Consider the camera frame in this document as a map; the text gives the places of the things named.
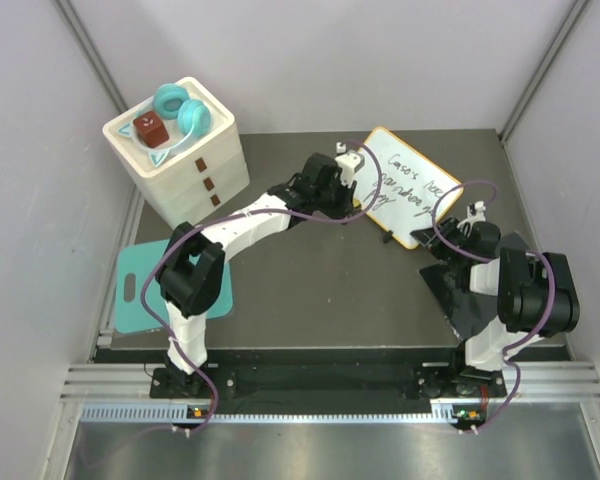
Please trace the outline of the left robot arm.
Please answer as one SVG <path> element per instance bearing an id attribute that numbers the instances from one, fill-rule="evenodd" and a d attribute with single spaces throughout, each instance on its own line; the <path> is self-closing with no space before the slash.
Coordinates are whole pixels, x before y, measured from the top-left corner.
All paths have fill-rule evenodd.
<path id="1" fill-rule="evenodd" d="M 338 156 L 315 153 L 301 172 L 269 188 L 256 201 L 234 213 L 232 220 L 194 233 L 184 222 L 173 232 L 169 258 L 156 275 L 165 301 L 171 335 L 166 369 L 185 396 L 206 387 L 205 330 L 208 311 L 218 300 L 226 264 L 258 241 L 284 232 L 318 212 L 342 220 L 355 212 L 355 174 L 364 156 L 352 150 Z"/>

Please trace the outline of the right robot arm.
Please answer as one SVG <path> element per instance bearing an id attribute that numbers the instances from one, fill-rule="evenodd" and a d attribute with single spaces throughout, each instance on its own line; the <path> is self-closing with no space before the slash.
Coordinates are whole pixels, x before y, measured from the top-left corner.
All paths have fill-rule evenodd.
<path id="1" fill-rule="evenodd" d="M 451 217 L 412 234 L 437 261 L 420 275 L 460 340 L 445 372 L 454 393 L 494 384 L 522 348 L 576 327 L 580 305 L 565 255 L 536 257 L 485 220 Z"/>

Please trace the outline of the yellow-framed whiteboard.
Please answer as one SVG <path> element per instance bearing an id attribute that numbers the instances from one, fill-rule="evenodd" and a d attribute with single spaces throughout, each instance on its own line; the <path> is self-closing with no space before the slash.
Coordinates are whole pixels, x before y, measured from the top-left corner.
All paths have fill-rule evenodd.
<path id="1" fill-rule="evenodd" d="M 383 230 L 403 247 L 418 246 L 411 236 L 439 220 L 463 193 L 460 181 L 384 127 L 375 128 L 365 145 L 363 168 L 356 173 L 355 199 Z"/>

